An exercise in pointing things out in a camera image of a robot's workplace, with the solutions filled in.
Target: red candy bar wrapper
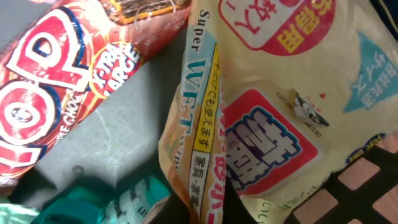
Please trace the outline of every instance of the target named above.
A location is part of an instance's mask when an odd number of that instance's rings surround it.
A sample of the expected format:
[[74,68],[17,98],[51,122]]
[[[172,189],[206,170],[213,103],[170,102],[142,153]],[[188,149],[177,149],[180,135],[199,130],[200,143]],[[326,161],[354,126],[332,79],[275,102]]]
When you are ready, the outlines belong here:
[[167,44],[190,0],[64,0],[0,55],[0,186],[54,145]]

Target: red lettering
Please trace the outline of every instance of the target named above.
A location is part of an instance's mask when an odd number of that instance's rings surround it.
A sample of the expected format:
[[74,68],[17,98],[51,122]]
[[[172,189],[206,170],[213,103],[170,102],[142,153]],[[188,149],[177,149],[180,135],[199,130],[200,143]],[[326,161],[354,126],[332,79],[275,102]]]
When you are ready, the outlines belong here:
[[7,68],[36,82],[84,91],[88,70],[75,65],[84,53],[82,38],[80,25],[69,9],[52,10],[25,33]]
[[8,166],[7,171],[4,171],[2,166],[0,166],[0,170],[3,174],[7,174],[15,168],[34,165],[39,160],[41,152],[40,147],[14,146],[0,141],[0,164]]
[[11,144],[34,142],[53,125],[56,110],[53,99],[37,85],[11,82],[0,90],[0,99],[0,136]]

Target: printed logo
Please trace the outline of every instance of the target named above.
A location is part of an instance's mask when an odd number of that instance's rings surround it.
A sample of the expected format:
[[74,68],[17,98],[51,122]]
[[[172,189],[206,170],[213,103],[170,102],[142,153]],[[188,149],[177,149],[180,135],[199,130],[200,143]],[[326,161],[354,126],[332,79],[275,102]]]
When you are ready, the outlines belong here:
[[249,49],[295,55],[326,36],[335,0],[221,0],[219,11]]
[[107,98],[134,75],[141,63],[141,55],[133,45],[108,44],[94,56],[90,65],[91,90],[98,98]]
[[60,7],[25,33],[7,68],[36,82],[84,91],[90,77],[87,66],[80,65],[84,52],[77,18]]
[[0,99],[0,136],[11,144],[21,146],[38,140],[55,121],[55,102],[37,85],[11,82],[0,90]]
[[373,146],[376,146],[377,144],[379,144],[385,137],[386,137],[386,134],[384,134],[384,133],[377,134],[377,135],[371,137],[363,147],[353,151],[353,153],[351,153],[348,156],[348,158],[346,159],[346,163],[349,164],[349,163],[353,162],[356,158],[362,156],[365,152],[368,152]]
[[361,68],[351,84],[353,94],[344,113],[365,108],[398,94],[398,69],[373,41],[358,32],[361,43]]
[[224,112],[227,174],[239,194],[266,191],[318,154],[257,90],[246,91]]

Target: red circular label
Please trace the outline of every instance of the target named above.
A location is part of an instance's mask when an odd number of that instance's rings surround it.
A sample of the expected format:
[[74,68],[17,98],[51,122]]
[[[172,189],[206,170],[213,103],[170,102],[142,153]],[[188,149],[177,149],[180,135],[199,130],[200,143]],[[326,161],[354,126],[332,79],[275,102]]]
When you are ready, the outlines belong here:
[[328,33],[335,0],[221,0],[220,15],[251,50],[296,55]]

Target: cartoon character illustration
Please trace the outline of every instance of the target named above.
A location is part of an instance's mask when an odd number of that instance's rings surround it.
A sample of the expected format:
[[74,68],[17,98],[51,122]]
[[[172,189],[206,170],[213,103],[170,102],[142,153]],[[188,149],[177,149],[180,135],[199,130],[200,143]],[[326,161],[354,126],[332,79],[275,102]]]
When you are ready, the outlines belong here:
[[294,113],[302,121],[318,126],[318,127],[328,127],[329,123],[320,116],[314,108],[307,103],[298,93],[296,93]]

